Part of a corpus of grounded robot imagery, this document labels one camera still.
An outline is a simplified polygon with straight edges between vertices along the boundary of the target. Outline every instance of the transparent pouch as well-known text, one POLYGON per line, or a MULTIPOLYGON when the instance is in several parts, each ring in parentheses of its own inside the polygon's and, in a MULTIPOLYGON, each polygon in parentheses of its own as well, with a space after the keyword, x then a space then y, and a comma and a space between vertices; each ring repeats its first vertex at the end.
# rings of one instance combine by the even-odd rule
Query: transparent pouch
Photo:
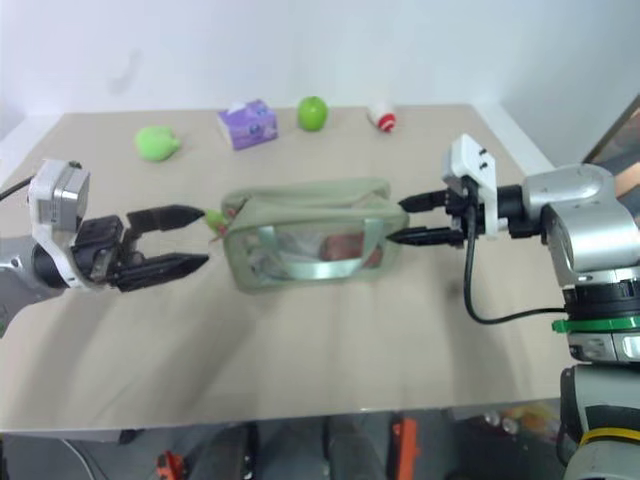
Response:
POLYGON ((232 212, 224 242, 239 288, 378 275, 397 253, 387 235, 408 219, 386 196, 377 179, 232 194, 223 202, 232 212))

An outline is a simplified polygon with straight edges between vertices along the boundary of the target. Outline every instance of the black cable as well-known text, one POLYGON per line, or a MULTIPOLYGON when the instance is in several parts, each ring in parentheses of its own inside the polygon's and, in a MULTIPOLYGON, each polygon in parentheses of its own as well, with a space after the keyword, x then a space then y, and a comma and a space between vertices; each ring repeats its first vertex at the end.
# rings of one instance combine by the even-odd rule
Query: black cable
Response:
POLYGON ((33 176, 25 178, 21 182, 16 183, 15 185, 7 188, 4 192, 0 193, 0 202, 2 200, 4 200, 5 198, 7 198, 8 196, 13 195, 14 193, 16 193, 18 190, 20 190, 20 189, 26 187, 27 185, 29 185, 29 183, 31 183, 32 179, 33 179, 33 176))
POLYGON ((473 299, 471 295, 471 277, 473 276, 473 257, 476 248, 476 209, 471 206, 467 209, 467 255, 464 264, 464 306, 469 316, 482 325, 496 325, 499 323, 510 322, 518 318, 529 317, 531 315, 540 315, 545 313, 565 313, 564 308, 536 308, 533 310, 525 310, 524 312, 512 313, 504 317, 498 318, 482 318, 473 307, 473 299))
POLYGON ((564 452, 562 451, 566 433, 567 427, 564 423, 561 423, 558 429, 558 436, 556 437, 556 457, 558 457, 558 461, 564 468, 567 468, 567 465, 569 465, 569 461, 565 458, 564 452))

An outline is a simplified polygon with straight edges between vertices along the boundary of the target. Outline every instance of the white wall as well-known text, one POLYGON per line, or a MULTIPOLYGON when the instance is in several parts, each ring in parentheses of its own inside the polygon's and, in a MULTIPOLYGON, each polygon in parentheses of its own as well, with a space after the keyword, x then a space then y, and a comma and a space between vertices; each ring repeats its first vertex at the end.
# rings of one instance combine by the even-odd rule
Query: white wall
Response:
POLYGON ((4 87, 28 114, 505 99, 556 157, 573 138, 547 138, 551 113, 582 148, 600 125, 576 106, 629 90, 637 18, 636 0, 5 0, 4 87))

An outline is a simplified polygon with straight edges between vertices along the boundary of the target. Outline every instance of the beige tabletop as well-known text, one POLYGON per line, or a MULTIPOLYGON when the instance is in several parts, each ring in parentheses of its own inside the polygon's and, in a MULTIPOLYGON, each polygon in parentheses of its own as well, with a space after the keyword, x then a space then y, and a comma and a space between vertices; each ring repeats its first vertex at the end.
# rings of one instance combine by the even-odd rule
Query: beige tabletop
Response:
MULTIPOLYGON (((499 183, 522 174, 474 110, 406 108, 391 135, 360 109, 332 110, 318 133, 279 112, 281 138, 232 151, 211 111, 74 114, 12 180, 45 157, 91 172, 86 218, 173 203, 216 208, 240 187, 356 176, 388 179, 392 195, 443 188, 441 158, 461 133, 498 161, 499 183), (184 147, 139 160, 133 136, 169 125, 184 147)), ((445 225, 443 214, 413 224, 445 225)), ((2 203, 2 236, 29 232, 24 193, 2 203)), ((462 302, 464 252, 405 247, 373 283, 246 295, 203 223, 152 234, 145 253, 208 252, 176 282, 133 293, 66 292, 30 306, 0 341, 0 430, 123 428, 375 409, 442 407, 557 396, 571 364, 552 318, 474 324, 462 302)), ((474 296, 488 315, 559 306, 539 240, 478 243, 474 296)))

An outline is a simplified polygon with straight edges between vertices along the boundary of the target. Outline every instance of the purple tissue box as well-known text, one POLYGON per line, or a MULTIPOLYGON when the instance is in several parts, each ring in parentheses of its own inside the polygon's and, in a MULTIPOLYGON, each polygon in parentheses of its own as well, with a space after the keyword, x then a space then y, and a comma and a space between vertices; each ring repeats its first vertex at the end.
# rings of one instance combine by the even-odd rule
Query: purple tissue box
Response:
POLYGON ((262 100, 234 105, 218 113, 218 122, 234 150, 278 138, 276 114, 262 100))

